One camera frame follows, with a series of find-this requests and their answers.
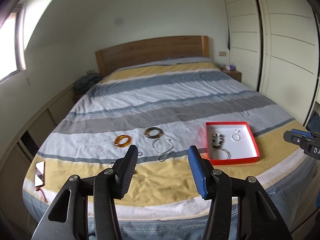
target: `white closet door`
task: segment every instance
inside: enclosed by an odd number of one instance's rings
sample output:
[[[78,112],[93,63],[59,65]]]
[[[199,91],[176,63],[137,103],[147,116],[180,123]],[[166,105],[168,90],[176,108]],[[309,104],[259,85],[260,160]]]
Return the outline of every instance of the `white closet door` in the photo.
[[[30,164],[16,144],[0,171],[0,209],[24,239],[31,238],[37,224],[27,211],[22,198],[22,184]]]
[[[316,88],[319,43],[306,0],[260,0],[265,37],[260,92],[304,123]]]
[[[260,24],[256,0],[226,0],[230,63],[242,72],[242,83],[257,89],[260,69]]]

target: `nightstand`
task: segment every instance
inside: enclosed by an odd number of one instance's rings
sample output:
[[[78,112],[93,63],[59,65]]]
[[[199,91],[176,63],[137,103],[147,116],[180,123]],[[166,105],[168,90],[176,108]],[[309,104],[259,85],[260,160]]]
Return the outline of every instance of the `nightstand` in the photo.
[[[221,70],[223,73],[227,74],[229,77],[232,77],[233,79],[241,82],[241,72],[237,71],[237,70],[227,70],[225,68],[223,68]]]
[[[76,103],[79,101],[79,99],[84,95],[85,93],[81,93],[81,94],[76,94],[73,96],[73,102]]]

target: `orange bangle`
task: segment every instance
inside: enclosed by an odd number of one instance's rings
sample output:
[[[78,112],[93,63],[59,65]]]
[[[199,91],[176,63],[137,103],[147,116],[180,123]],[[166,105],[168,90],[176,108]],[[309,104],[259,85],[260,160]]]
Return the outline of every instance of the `orange bangle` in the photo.
[[[122,144],[119,143],[120,140],[122,140],[123,138],[127,138],[128,140],[125,143],[122,143]],[[131,143],[131,136],[126,135],[126,134],[118,136],[115,140],[115,145],[118,147],[121,147],[121,148],[128,146],[130,143]]]

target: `gray stripe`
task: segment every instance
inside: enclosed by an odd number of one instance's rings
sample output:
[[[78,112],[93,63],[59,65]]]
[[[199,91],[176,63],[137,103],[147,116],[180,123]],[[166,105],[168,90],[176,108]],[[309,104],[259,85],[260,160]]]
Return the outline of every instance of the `gray stripe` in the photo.
[[[164,107],[159,110],[151,110],[145,113],[135,114],[129,118],[114,117],[105,119],[90,119],[82,121],[70,121],[64,119],[54,133],[104,133],[115,131],[128,131],[136,128],[148,128],[165,123],[191,121],[218,114],[230,114],[243,112],[268,105],[275,105],[270,99],[256,93],[247,99],[237,98],[222,102],[206,102],[185,107]]]
[[[212,82],[231,79],[227,74],[217,70],[208,69],[207,71],[178,73],[178,74],[163,74],[155,77],[141,78],[137,80],[123,81],[120,83],[96,85],[87,92],[91,97],[100,97],[105,95],[112,95],[132,89],[140,89],[145,87],[169,84],[182,84],[187,82]]]
[[[175,106],[175,107],[184,107],[186,105],[192,105],[196,103],[201,102],[207,102],[210,101],[223,101],[228,100],[231,98],[248,98],[250,96],[257,95],[256,91],[252,90],[245,90],[241,91],[239,93],[223,93],[223,94],[210,94],[208,96],[202,96],[202,97],[193,97],[193,98],[182,98],[182,99],[164,99],[159,100],[156,102],[146,102],[142,105],[138,106],[126,106],[122,108],[114,108],[109,110],[100,110],[100,111],[92,111],[92,112],[86,112],[86,113],[76,113],[76,112],[70,112],[67,115],[67,119],[74,120],[74,119],[80,119],[80,118],[97,118],[97,117],[115,117],[116,115],[133,115],[136,113],[146,112],[150,110],[156,110],[161,109],[164,106]]]
[[[206,153],[206,148],[200,148],[198,149],[199,153]],[[50,154],[44,154],[42,152],[37,152],[37,154],[44,158],[50,158],[50,159],[59,159],[62,161],[69,161],[69,162],[86,162],[86,163],[100,163],[100,164],[109,164],[116,159],[95,159],[95,158],[72,158],[67,156],[58,156],[58,155],[50,155]],[[168,156],[163,156],[160,159],[171,159],[171,158],[177,158],[182,157],[188,154],[188,150],[183,150],[180,152],[173,152],[169,154]],[[157,161],[158,155],[155,156],[146,156],[146,157],[139,157],[137,164],[145,163],[145,162],[154,162]]]
[[[277,125],[275,125],[275,126],[273,126],[273,127],[269,127],[269,128],[266,128],[266,129],[264,129],[264,130],[262,130],[262,131],[256,132],[256,133],[253,134],[253,136],[254,136],[254,137],[257,137],[257,136],[262,135],[262,134],[264,134],[264,133],[270,132],[271,130],[276,129],[276,128],[279,128],[279,127],[281,127],[281,126],[284,126],[285,124],[287,124],[287,123],[289,123],[289,122],[292,122],[293,120],[295,120],[295,119],[294,119],[294,118],[289,118],[288,120],[286,120],[286,121],[284,121],[284,122],[281,122],[280,124],[277,124]]]

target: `window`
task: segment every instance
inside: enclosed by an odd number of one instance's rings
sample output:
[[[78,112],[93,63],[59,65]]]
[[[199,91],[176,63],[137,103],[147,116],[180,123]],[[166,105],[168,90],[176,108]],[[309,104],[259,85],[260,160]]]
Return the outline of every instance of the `window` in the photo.
[[[0,28],[0,83],[24,69],[20,58],[19,11],[16,8]]]

